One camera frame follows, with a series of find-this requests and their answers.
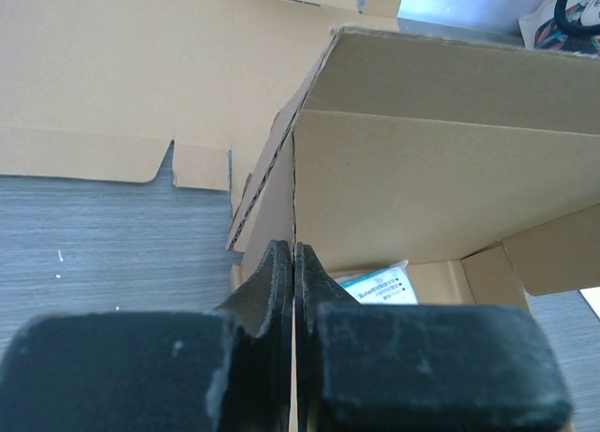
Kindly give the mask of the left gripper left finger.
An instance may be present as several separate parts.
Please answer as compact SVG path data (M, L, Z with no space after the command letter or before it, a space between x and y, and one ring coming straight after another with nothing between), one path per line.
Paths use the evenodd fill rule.
M52 315L1 362L5 431L284 431L290 421L293 266L273 241L207 313Z

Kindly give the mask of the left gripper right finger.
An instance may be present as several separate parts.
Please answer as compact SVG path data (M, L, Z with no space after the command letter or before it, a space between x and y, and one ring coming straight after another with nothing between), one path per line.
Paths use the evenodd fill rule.
M311 246L294 262L301 431L559 431L573 402L534 318L508 305L362 305Z

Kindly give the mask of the white packet with blue label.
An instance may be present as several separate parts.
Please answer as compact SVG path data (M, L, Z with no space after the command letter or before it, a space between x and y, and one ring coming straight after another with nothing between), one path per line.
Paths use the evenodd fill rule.
M407 261L377 271L336 277L336 282L362 305L417 305Z

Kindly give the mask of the brown cardboard box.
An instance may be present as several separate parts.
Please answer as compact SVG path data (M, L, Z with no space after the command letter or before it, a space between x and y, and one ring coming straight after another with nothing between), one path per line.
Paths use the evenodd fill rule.
M229 246L349 275L406 261L422 304L528 307L599 283L599 60L338 29L277 114Z

